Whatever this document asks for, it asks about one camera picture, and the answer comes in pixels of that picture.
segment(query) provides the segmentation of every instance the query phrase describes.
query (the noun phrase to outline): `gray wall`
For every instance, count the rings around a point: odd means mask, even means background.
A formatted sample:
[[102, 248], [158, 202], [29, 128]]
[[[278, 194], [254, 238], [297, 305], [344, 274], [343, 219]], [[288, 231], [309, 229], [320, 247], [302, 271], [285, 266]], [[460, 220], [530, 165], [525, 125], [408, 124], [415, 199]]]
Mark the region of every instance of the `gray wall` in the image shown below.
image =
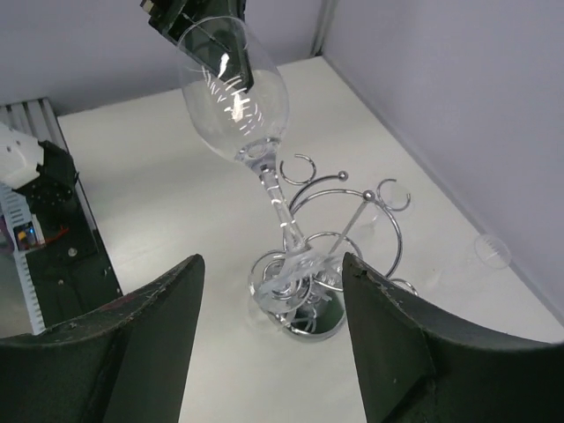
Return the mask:
[[[248, 0], [277, 63], [308, 57], [323, 0]], [[18, 0], [0, 11], [0, 104], [49, 97], [58, 114], [178, 86], [174, 47], [141, 0]]]
[[324, 53], [563, 312], [564, 2], [342, 0]]

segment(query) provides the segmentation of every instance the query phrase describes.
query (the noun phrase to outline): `wine glass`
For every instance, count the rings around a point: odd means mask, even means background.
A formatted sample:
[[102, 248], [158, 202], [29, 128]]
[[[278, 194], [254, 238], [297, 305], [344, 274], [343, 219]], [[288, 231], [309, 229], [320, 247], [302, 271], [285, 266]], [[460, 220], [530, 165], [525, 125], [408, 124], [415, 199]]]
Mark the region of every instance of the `wine glass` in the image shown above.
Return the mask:
[[279, 273], [255, 290], [255, 299], [274, 314], [295, 310], [307, 299], [297, 293], [330, 264], [306, 242], [278, 184], [276, 157], [289, 116], [284, 80], [247, 25], [233, 17], [191, 26], [178, 42], [177, 58], [198, 134], [218, 155], [254, 172], [278, 214], [285, 260]]

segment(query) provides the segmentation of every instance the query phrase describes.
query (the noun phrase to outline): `white table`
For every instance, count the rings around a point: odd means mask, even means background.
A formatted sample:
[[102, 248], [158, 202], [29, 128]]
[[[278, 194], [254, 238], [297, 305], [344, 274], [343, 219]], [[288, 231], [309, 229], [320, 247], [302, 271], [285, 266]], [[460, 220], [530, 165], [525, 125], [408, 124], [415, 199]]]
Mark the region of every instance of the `white table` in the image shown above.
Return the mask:
[[[463, 303], [427, 289], [444, 258], [477, 231], [322, 58], [281, 70], [292, 107], [280, 153], [288, 173], [308, 174], [292, 158], [300, 152], [315, 160], [319, 175], [347, 170], [351, 177], [342, 186], [374, 189], [382, 178], [396, 177], [414, 203], [400, 220], [405, 253], [397, 276], [473, 322], [526, 338], [564, 339], [564, 329], [509, 268]], [[279, 248], [276, 216], [253, 174], [199, 140], [179, 91], [67, 115], [60, 123], [124, 292], [186, 256], [204, 256], [182, 422], [365, 421], [346, 328], [304, 345], [249, 325], [249, 266]], [[342, 229], [358, 204], [325, 198], [300, 211], [304, 232]], [[380, 241], [365, 259], [384, 270], [396, 246], [391, 229], [379, 229]]]

